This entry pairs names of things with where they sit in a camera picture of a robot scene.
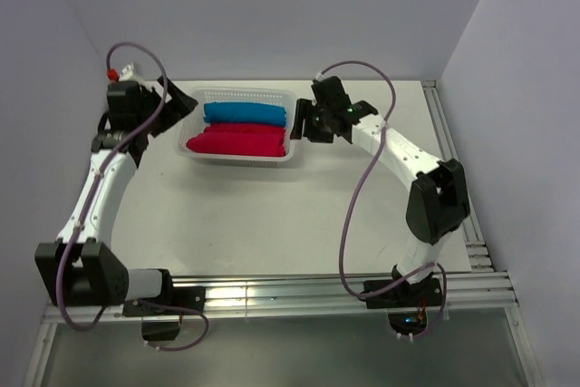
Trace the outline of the white perforated plastic basket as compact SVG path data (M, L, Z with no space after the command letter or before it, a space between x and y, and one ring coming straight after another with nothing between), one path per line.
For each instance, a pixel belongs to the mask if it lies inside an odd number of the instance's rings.
M268 88L195 85L188 89L188 94L198 101L198 107L179 123L175 139L175 151L178 155L207 164L259 168L284 166L294 156L295 143L290 140L297 101L294 93ZM204 121L203 105L211 102L253 102L284 108L287 124L284 140L285 155L283 157L238 156L204 154L189 150L186 146L187 141L202 133L208 126Z

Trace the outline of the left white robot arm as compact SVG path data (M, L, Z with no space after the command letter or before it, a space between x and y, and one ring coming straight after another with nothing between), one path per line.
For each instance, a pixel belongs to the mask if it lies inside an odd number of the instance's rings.
M34 260L54 305L111 306L143 299L156 314L177 302L170 272L128 269L111 251L111 236L125 190L139 168L149 139L164 133L197 107L171 80L159 78L169 100L141 80L107 87L107 111L92 139L87 179L74 210L54 242L44 242Z

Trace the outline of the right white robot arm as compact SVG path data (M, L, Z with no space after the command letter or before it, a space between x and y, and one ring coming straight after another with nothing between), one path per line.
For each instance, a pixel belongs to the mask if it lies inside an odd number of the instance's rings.
M343 288L361 301L389 297L399 305L412 305L440 267L446 241L470 215L464 168L458 160L444 161L408 140L390 126L388 113L380 113L367 101L352 102L338 77L318 76L311 89L313 99L296 103L291 140L331 143L342 138L372 157L347 207L339 254L345 254L355 203L377 164L384 165L408 192L409 239L403 257L393 267L391 282L377 290L357 292L350 287L340 259Z

